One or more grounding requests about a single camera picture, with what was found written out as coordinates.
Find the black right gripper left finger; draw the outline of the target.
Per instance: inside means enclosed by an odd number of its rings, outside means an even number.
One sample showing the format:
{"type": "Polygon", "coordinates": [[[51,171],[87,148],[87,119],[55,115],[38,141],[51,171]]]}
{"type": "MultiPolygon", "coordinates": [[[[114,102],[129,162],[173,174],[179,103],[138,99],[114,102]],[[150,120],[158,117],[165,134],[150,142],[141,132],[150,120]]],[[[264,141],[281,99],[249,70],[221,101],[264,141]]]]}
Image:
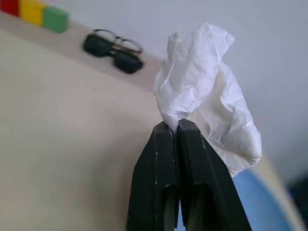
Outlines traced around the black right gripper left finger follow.
{"type": "Polygon", "coordinates": [[[173,134],[156,125],[133,170],[128,231],[173,231],[178,226],[179,177],[173,134]]]}

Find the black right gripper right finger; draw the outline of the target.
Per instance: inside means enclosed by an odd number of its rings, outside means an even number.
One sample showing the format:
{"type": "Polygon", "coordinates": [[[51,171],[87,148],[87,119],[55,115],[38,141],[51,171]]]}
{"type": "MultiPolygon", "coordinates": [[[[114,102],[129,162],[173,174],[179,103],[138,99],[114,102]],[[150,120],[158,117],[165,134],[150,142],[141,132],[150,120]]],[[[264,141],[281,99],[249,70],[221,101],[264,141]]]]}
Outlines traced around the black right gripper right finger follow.
{"type": "Polygon", "coordinates": [[[180,202],[188,231],[250,231],[229,171],[197,125],[182,119],[177,128],[180,202]]]}

